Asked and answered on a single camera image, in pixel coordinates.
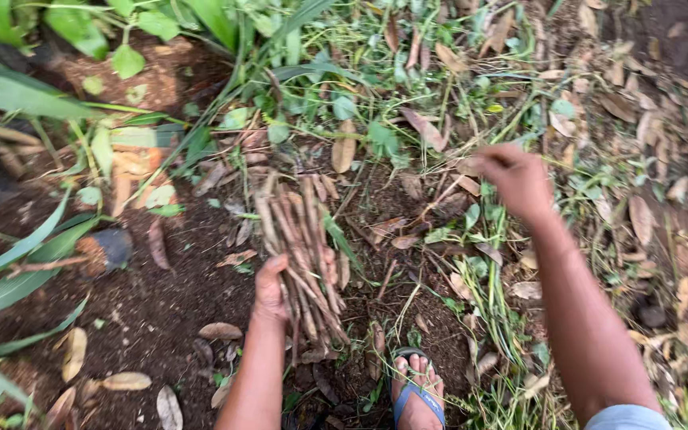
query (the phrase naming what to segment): dry stick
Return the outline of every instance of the dry stick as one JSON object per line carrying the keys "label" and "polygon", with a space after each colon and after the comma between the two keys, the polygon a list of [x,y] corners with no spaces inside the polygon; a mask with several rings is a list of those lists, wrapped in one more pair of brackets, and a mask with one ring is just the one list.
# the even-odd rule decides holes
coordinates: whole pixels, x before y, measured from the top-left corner
{"label": "dry stick", "polygon": [[391,278],[391,273],[395,270],[396,265],[397,260],[393,259],[391,264],[389,265],[389,269],[387,269],[387,276],[384,277],[384,281],[381,283],[381,288],[378,289],[378,295],[376,296],[376,300],[381,300],[381,298],[384,297],[384,290],[387,289],[387,284],[389,283],[389,279]]}

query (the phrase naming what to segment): hand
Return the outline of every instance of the hand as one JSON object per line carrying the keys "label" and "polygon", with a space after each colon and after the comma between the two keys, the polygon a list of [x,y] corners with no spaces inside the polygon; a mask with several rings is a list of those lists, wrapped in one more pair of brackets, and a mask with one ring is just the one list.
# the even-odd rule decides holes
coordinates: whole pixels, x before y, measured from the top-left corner
{"label": "hand", "polygon": [[553,191],[539,154],[496,145],[480,149],[475,160],[479,172],[498,188],[509,212],[527,225],[533,227],[555,215]]}
{"label": "hand", "polygon": [[288,267],[288,256],[280,256],[268,259],[256,275],[256,294],[254,299],[254,313],[288,319],[283,293],[281,292],[280,273]]}

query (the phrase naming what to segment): blue flip-flop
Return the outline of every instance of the blue flip-flop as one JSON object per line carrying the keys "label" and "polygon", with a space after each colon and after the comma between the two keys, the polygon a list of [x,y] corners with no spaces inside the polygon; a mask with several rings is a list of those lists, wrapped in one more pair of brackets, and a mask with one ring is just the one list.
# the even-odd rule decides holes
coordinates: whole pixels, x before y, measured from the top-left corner
{"label": "blue flip-flop", "polygon": [[[406,359],[409,359],[409,357],[413,354],[418,354],[419,357],[426,357],[428,360],[429,357],[424,354],[424,351],[414,348],[414,347],[402,347],[397,349],[393,356],[392,356],[392,366],[396,368],[394,365],[395,360],[397,357],[405,357]],[[394,374],[394,371],[392,371],[392,378],[389,381],[389,397],[391,398],[391,381],[397,377],[396,374]],[[440,404],[436,401],[434,396],[426,391],[424,387],[417,386],[411,379],[410,376],[407,377],[407,383],[405,386],[402,387],[402,390],[400,391],[400,396],[397,396],[397,400],[395,401],[395,404],[393,406],[393,409],[395,410],[395,428],[397,428],[397,423],[400,421],[400,416],[402,416],[402,411],[405,409],[405,404],[407,403],[408,398],[410,397],[411,393],[416,393],[416,395],[424,401],[424,403],[429,406],[429,408],[434,412],[434,415],[440,420],[440,423],[442,424],[443,428],[445,428],[445,412],[440,406]]]}

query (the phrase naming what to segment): forearm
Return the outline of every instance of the forearm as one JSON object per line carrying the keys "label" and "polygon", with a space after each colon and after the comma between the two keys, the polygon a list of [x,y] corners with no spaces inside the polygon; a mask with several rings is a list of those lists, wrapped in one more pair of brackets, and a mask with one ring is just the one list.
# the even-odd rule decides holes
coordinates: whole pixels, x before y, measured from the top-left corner
{"label": "forearm", "polygon": [[238,374],[215,430],[281,427],[285,321],[254,309]]}
{"label": "forearm", "polygon": [[548,217],[532,232],[549,342],[581,424],[617,404],[659,411],[634,341],[562,220]]}

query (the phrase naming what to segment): bundle of sticks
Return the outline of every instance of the bundle of sticks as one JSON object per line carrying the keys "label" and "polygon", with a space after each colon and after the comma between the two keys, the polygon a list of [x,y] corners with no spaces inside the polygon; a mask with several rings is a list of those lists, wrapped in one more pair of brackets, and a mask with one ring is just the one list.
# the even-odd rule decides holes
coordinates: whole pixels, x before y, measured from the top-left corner
{"label": "bundle of sticks", "polygon": [[343,288],[344,282],[339,282],[336,252],[328,246],[323,225],[326,208],[317,198],[313,176],[300,175],[299,179],[301,195],[277,183],[277,171],[270,171],[262,190],[254,192],[264,247],[273,256],[287,253],[289,258],[281,288],[291,316],[294,366],[302,344],[301,330],[322,356],[333,342],[349,344],[339,320],[345,304],[338,288]]}

